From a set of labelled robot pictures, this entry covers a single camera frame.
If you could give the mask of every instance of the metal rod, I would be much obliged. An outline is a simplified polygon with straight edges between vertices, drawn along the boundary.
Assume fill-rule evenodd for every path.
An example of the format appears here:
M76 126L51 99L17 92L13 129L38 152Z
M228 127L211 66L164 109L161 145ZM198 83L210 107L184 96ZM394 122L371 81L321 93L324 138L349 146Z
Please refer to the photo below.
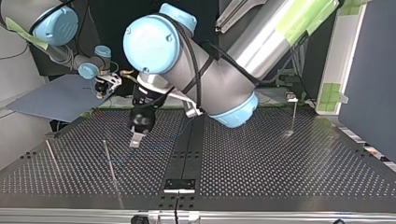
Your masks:
M47 144L47 148L49 149L50 157L51 157L53 160L56 160L55 154L53 153L52 147L50 146L50 141L49 141L49 140L46 140L46 144Z
M296 112L297 112L297 103L298 102L295 102L294 103L294 110L293 110L293 121L295 120L295 118L296 118Z
M114 174L113 163L111 162L111 159L110 159L110 152L108 151L107 141L106 140L103 140L103 147L105 148L107 161L108 161L108 166L110 167L110 172L111 172L111 175L113 177L113 180L117 181L116 175Z

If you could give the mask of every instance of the black cable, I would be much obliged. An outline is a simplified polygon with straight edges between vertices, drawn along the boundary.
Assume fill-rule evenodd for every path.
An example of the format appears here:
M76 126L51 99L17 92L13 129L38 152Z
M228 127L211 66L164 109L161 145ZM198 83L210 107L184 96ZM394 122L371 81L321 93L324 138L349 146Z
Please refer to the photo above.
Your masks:
M16 112L16 111L13 111L13 112L11 112L11 113L9 113L9 114L6 114L6 115L0 117L0 119L6 118L6 117L8 117L8 116L10 116L10 115L13 115L13 114L15 114L15 113L17 113L17 112Z
M33 31L35 30L35 28L42 22L44 21L46 18L48 18L50 15L52 15L52 13L54 13L55 11L59 10L60 8L74 2L76 0L69 0L67 2L64 2L62 4L60 4L57 7L54 7L53 9L51 9L50 11L48 11L46 14L44 14L40 19L38 19L37 21L35 21L35 23L33 23L33 25L30 27L29 29L29 34L33 35Z
M12 58L16 58L16 57L18 57L18 56L21 56L22 54L24 54L24 52L26 52L26 50L27 50L28 48L29 48L29 44L26 44L25 49L24 49L21 53L18 53L18 54L12 55L12 56L8 56L8 57L4 57L4 58L0 58L0 60L12 59Z
M295 51L307 40L307 36L305 35L297 44L296 49L293 50L290 54L290 57L292 58ZM203 44L208 44L212 49L215 49L219 54L220 54L220 58L222 58L224 61L226 61L227 63L229 63L230 65L232 65L234 68L236 68L236 70L238 70L244 77L246 77L251 83L253 83L255 86L258 85L263 85L263 84L267 84L265 81L259 80L257 78L255 78L253 75L251 75L244 67L242 67L241 65L239 65L224 49L221 49L219 46L216 46L212 43L210 43L210 41L205 40L201 43L201 45Z
M162 17L166 18L167 20L169 20L175 26L175 28L178 30L180 36L183 38L183 40L184 40L184 42L185 42L185 44L187 46L187 49L188 49L189 54L191 56L192 66L193 66L193 69L194 69L195 81L196 81L196 86L197 86L197 88L196 88L196 90L197 90L196 107L200 108L201 107L201 97L202 97L202 94L201 94L201 91L202 91L201 90L201 77L200 77L200 74L199 74L198 61L196 59L196 56L195 56L194 50L192 48L192 45L190 43L190 40L187 37L186 32L184 31L184 28L177 21L174 21L171 17L169 17L169 16L167 16L165 14L162 14L162 13L156 13L156 15L162 16Z
M306 89L304 83L303 83L303 78L300 75L300 71L298 71L298 69L296 69L296 75L297 77L300 79L300 84L303 87L306 95L309 97L309 99L311 100L312 104L314 104L315 107L317 107L317 103L314 102L314 98L312 98L312 96L309 94L308 90Z
M80 37L81 37L82 29L84 28L85 20L87 20L87 15L88 15L88 10L89 10L89 8L90 8L90 2L87 0L87 6L85 7L84 17L83 17L82 22L81 22L81 25L80 25L80 27L79 27L78 33L77 33L77 35L75 36L75 44L76 44L76 50L77 50L77 52L81 52L81 53L82 53L84 56L86 56L86 57L90 57L90 56L88 56L88 54L86 54L86 53L84 52L84 50L82 50L81 47L79 46L79 39L80 39Z

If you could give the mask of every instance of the black cable tie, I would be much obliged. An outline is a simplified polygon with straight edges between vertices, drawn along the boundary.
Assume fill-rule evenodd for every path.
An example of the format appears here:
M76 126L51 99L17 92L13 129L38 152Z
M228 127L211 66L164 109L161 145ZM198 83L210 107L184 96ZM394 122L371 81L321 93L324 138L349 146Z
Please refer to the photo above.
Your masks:
M204 66L199 71L200 78L204 75L206 70L209 68L210 64L213 63L213 60L214 60L214 57L212 55L209 55ZM196 80L195 80L195 78L193 78L181 92L183 92L184 94L187 94L187 92L189 92L192 89L192 87L195 86L195 83L196 83Z

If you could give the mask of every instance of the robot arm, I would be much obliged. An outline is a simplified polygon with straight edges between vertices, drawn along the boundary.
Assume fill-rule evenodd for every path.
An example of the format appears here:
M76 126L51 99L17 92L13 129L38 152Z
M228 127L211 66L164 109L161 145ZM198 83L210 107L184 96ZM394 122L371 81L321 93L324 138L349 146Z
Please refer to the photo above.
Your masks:
M209 117L236 128L249 120L258 105L252 79L265 78L281 57L305 33L311 35L338 5L339 0L268 0L227 51L236 66L229 64L230 60L213 60L191 39L195 17L168 4L161 7L160 14L140 18L127 28L124 51L143 76L166 80L193 102L197 102L200 90L201 107ZM147 80L140 78L140 85L156 91L155 84Z
M103 97L108 89L108 82L113 84L114 91L121 84L121 79L110 74L111 49L106 46L97 46L91 57L75 54L66 46L76 35L78 30L78 16L67 6L67 1L59 0L1 0L0 23L7 27L12 21L25 32L18 33L32 41L38 38L44 45L33 44L49 55L55 63L78 70L86 78L96 78L95 88L97 97Z

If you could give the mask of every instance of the gray panel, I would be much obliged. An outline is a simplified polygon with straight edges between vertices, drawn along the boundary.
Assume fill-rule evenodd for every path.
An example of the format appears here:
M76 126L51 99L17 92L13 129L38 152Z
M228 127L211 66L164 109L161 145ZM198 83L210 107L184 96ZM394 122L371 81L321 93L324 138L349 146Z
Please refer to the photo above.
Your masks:
M96 98L93 86L92 80L79 75L65 75L27 93L7 108L23 114L72 122L105 101Z
M396 161L396 1L367 5L339 119L352 132Z
M16 161L0 173L0 207L156 209L161 203L164 209L173 207L170 197L161 197L164 180L181 177L184 160L178 166L180 172L168 166L177 168L173 155L178 147L183 151L187 147L179 145L184 138L181 132L186 132L183 111L159 111L157 126L138 150L129 148L128 118L127 110L96 112L50 141L56 160L41 146ZM103 140L107 140L117 182L113 182Z
M258 109L238 129L201 123L184 175L199 183L191 209L396 212L396 174L311 108L293 129L288 107Z

